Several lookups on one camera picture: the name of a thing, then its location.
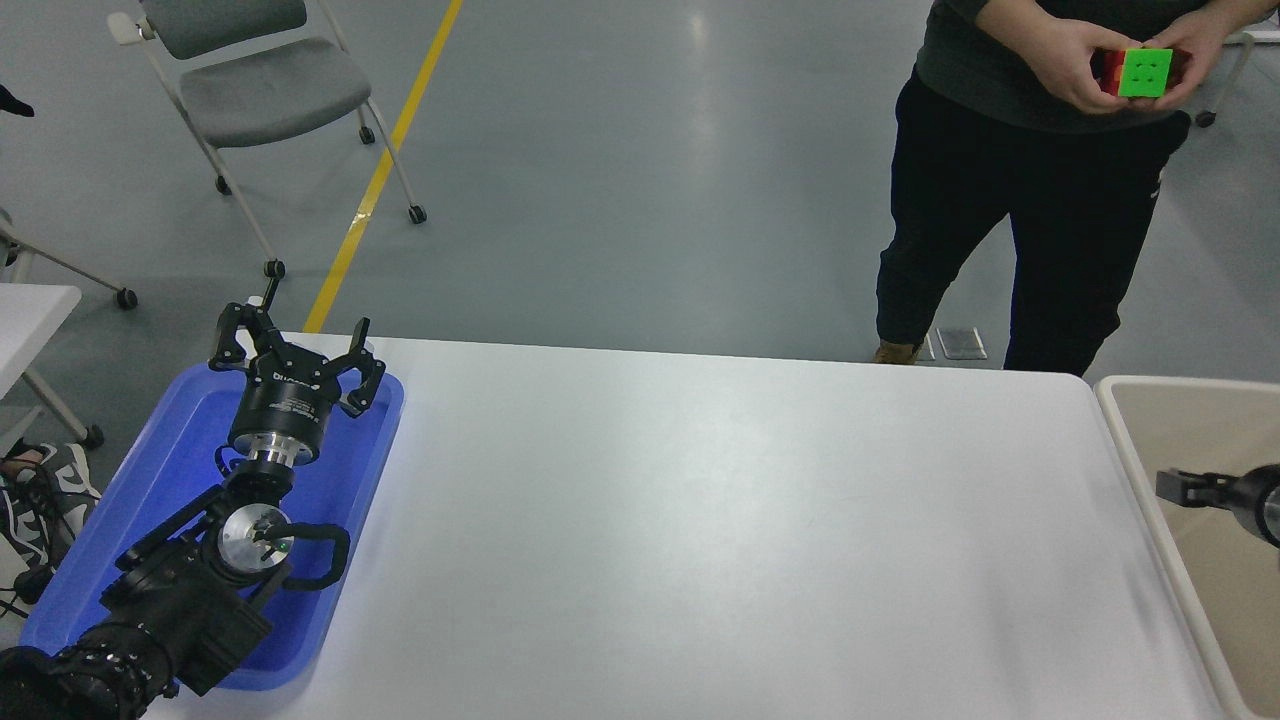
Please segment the person's right hand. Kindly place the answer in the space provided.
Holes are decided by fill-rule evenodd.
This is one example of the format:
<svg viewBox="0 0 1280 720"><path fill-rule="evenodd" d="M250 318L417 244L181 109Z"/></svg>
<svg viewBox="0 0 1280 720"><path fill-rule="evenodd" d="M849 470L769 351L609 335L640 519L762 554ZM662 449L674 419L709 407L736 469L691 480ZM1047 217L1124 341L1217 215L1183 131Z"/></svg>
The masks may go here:
<svg viewBox="0 0 1280 720"><path fill-rule="evenodd" d="M1092 72L1093 55L1137 46L1135 40L1101 26L1050 17L1036 22L1014 51L1052 97L1085 115L1107 115L1126 109L1129 101L1101 88Z"/></svg>

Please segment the person's left hand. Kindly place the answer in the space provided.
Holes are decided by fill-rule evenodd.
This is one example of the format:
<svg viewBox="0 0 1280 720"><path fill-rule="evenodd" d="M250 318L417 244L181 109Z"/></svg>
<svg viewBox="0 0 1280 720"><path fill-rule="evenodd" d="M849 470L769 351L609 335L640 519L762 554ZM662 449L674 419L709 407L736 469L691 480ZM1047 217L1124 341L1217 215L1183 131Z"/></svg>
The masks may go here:
<svg viewBox="0 0 1280 720"><path fill-rule="evenodd" d="M1140 45L1144 49L1171 49L1187 54L1187 59L1171 88L1157 99L1140 99L1137 106L1147 111L1181 108L1217 65L1226 38L1239 31L1244 22L1231 19L1224 8L1203 6L1181 15L1155 37L1146 40Z"/></svg>

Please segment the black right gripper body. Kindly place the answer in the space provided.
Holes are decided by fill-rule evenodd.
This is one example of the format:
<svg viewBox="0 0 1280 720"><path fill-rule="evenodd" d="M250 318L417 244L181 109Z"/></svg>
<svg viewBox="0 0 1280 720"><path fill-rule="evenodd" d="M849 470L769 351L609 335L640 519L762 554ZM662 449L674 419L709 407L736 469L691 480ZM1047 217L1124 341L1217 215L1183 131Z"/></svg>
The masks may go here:
<svg viewBox="0 0 1280 720"><path fill-rule="evenodd" d="M1274 466L1254 468L1238 477L1226 492L1231 514L1260 541L1274 539Z"/></svg>

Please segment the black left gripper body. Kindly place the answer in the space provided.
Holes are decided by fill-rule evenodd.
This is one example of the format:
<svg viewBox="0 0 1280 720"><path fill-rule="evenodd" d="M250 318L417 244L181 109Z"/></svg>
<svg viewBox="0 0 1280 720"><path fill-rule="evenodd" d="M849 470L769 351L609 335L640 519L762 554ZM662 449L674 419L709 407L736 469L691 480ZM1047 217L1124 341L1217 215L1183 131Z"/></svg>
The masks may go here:
<svg viewBox="0 0 1280 720"><path fill-rule="evenodd" d="M308 350L252 359L230 425L230 445L247 454L255 437L274 433L298 442L303 454L319 454L340 396L335 377L323 373L328 363L328 357Z"/></svg>

